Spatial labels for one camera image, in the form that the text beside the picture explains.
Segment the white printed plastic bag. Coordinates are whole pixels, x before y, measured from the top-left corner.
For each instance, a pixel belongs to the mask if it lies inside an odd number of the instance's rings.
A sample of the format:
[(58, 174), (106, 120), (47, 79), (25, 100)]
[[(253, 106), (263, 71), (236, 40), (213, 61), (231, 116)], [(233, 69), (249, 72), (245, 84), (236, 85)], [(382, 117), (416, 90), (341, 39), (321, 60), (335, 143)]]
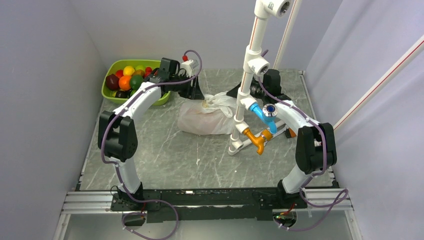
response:
[(225, 91), (205, 94), (204, 100), (187, 99), (179, 109), (177, 127), (195, 135), (229, 135), (236, 108), (236, 99)]

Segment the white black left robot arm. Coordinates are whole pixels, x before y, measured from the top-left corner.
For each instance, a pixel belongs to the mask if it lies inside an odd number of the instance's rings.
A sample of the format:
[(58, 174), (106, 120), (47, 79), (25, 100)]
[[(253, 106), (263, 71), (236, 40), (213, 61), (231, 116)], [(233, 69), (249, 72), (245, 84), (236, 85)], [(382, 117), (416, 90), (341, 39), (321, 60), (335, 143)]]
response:
[(189, 100), (204, 100), (199, 87), (202, 63), (183, 56), (182, 62), (162, 58), (159, 67), (142, 78), (135, 93), (113, 111), (103, 111), (98, 121), (98, 147), (103, 163), (113, 165), (124, 204), (131, 210), (144, 203), (143, 185), (137, 175), (134, 155), (138, 148), (135, 121), (169, 92)]

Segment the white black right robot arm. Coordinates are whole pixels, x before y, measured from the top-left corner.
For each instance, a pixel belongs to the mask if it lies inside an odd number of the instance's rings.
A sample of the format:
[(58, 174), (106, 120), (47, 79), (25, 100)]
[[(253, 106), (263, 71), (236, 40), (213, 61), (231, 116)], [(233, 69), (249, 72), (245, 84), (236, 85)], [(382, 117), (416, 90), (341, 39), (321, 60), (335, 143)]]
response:
[(283, 178), (275, 194), (276, 203), (287, 208), (295, 201), (295, 193), (300, 192), (315, 176), (322, 175), (328, 167), (337, 162), (334, 128), (330, 123), (320, 123), (300, 110), (292, 99), (282, 93), (280, 72), (268, 70), (260, 80), (252, 79), (249, 91), (243, 93), (241, 85), (231, 89), (227, 96), (237, 99), (246, 110), (254, 113), (267, 128), (254, 134), (242, 119), (234, 119), (236, 130), (247, 137), (241, 142), (232, 138), (236, 150), (251, 143), (257, 153), (264, 152), (266, 142), (278, 134), (277, 119), (288, 129), (289, 138), (296, 137), (295, 165)]

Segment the red fake cherry tomatoes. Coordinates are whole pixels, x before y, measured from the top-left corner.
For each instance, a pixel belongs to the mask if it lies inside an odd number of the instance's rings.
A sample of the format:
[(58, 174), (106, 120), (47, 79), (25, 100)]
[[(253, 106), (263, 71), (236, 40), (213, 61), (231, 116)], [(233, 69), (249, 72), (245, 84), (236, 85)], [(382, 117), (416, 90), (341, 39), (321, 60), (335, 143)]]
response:
[(151, 78), (153, 76), (156, 76), (158, 74), (158, 70), (159, 70), (158, 67), (156, 67), (156, 68), (147, 67), (145, 69), (145, 73), (144, 73), (143, 77), (144, 78)]

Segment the green fake lime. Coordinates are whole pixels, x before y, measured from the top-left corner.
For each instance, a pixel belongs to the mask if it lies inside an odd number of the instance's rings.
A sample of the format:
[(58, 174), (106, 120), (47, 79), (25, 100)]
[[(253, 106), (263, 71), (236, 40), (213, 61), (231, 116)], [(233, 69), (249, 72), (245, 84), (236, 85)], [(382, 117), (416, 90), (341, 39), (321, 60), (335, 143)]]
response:
[(129, 85), (133, 90), (138, 90), (141, 84), (143, 83), (143, 81), (144, 81), (143, 76), (136, 74), (130, 78)]

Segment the yellow fake lemon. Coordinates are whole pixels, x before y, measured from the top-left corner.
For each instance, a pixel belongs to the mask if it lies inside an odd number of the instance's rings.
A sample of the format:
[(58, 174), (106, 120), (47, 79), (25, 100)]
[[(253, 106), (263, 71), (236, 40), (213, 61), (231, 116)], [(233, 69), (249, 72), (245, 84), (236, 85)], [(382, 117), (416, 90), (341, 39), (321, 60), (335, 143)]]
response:
[(135, 73), (135, 68), (133, 66), (126, 66), (123, 68), (122, 72), (124, 76), (132, 76)]

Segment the orange fake orange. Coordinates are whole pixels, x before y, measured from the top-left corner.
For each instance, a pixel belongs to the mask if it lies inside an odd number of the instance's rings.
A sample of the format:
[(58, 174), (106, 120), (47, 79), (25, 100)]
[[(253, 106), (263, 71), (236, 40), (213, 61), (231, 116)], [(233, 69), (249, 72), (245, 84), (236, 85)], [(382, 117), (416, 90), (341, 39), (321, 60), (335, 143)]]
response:
[(119, 79), (118, 85), (119, 85), (120, 90), (122, 90), (122, 91), (128, 91), (128, 90), (131, 89), (131, 87), (130, 87), (130, 79), (131, 79), (131, 77), (132, 76), (129, 76), (129, 75), (123, 75)]

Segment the dark red fake apple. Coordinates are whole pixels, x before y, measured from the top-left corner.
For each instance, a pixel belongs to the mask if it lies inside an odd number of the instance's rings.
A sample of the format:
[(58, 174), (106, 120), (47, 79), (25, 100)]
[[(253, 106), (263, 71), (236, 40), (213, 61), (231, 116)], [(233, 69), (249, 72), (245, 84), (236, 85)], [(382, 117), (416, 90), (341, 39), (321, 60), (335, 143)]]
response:
[(119, 80), (120, 78), (115, 74), (110, 74), (105, 78), (105, 86), (111, 91), (118, 91), (120, 89)]

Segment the blue plastic faucet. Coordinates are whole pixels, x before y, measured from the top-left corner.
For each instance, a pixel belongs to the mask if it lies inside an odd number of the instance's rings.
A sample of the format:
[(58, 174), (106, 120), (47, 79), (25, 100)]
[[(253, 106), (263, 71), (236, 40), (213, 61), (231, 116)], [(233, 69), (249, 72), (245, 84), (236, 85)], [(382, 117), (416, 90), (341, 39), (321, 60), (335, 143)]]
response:
[(269, 103), (260, 107), (257, 103), (254, 103), (248, 109), (255, 113), (256, 116), (268, 126), (271, 134), (277, 133), (278, 127), (275, 123), (275, 118), (278, 114), (278, 109), (275, 104)]

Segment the orange brass faucet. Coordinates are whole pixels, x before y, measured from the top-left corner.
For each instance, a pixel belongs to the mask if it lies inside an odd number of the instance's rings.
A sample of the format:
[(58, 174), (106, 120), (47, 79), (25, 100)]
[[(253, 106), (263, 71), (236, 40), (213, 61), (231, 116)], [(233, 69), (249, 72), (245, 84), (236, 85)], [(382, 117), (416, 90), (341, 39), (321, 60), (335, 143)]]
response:
[(257, 154), (262, 155), (265, 149), (265, 143), (270, 141), (273, 138), (273, 134), (268, 130), (264, 129), (259, 136), (255, 136), (249, 128), (246, 128), (243, 132), (243, 135), (248, 137), (251, 143), (257, 147)]

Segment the green plastic fruit basin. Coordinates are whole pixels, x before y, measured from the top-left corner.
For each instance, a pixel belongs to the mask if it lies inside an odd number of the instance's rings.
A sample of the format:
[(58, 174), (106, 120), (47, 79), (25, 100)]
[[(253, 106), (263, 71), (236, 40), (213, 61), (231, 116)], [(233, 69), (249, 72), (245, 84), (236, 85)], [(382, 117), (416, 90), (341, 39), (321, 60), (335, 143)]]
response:
[(159, 60), (149, 59), (116, 61), (111, 65), (103, 80), (102, 96), (114, 103), (125, 103), (139, 89), (144, 77), (159, 65)]

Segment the white diagonal corner pipe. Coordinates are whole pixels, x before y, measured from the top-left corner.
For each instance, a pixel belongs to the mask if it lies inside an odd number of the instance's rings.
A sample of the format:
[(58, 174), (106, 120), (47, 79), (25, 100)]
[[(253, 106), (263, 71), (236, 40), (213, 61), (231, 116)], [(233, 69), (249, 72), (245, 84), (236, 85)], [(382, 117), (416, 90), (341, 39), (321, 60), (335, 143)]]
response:
[(377, 93), (379, 93), (394, 77), (396, 77), (412, 60), (424, 50), (424, 36), (422, 35), (376, 82), (364, 95), (338, 120), (333, 127), (334, 131), (364, 107)]

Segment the white PVC pipe frame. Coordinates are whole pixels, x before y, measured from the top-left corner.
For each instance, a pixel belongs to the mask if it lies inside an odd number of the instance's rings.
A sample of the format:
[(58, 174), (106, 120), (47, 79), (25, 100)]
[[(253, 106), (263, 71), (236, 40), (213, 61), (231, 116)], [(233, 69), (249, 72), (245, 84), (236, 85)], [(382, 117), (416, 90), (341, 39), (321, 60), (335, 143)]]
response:
[(228, 148), (228, 154), (231, 156), (238, 153), (247, 144), (246, 141), (240, 140), (240, 135), (243, 135), (242, 132), (246, 128), (250, 129), (249, 125), (244, 121), (245, 111), (250, 111), (249, 107), (257, 103), (255, 98), (250, 94), (250, 86), (253, 77), (256, 77), (258, 80), (270, 69), (270, 63), (264, 58), (265, 53), (262, 52), (262, 43), (268, 24), (268, 18), (281, 18), (290, 10), (289, 19), (274, 62), (274, 67), (277, 67), (286, 50), (301, 5), (301, 0), (257, 0), (255, 2), (254, 22), (251, 36), (245, 49), (243, 75), (236, 96), (237, 107), (233, 117), (234, 127), (230, 135), (230, 145)]

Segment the aluminium table edge rail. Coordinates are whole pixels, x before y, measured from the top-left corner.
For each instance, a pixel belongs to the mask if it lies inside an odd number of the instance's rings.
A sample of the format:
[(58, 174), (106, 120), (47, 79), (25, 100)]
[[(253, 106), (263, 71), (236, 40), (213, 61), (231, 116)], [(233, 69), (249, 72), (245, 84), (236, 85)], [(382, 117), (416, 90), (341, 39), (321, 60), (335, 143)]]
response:
[(300, 83), (304, 86), (308, 111), (322, 123), (335, 126), (340, 119), (338, 91), (340, 80), (338, 75), (318, 76), (309, 71), (297, 70)]

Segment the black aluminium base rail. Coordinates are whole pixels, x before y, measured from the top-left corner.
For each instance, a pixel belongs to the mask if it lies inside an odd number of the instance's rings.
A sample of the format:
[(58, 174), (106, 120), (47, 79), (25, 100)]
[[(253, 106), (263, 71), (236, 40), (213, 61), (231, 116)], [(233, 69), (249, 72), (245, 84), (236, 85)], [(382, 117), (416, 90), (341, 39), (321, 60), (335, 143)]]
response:
[(303, 196), (282, 196), (277, 187), (146, 189), (146, 204), (130, 200), (122, 193), (106, 191), (73, 191), (67, 193), (62, 214), (146, 214), (148, 223), (194, 220), (256, 219), (270, 221), (285, 212), (287, 216), (305, 213), (312, 217), (326, 212), (338, 199), (333, 211), (352, 210), (349, 197), (338, 196), (340, 188), (307, 188)]

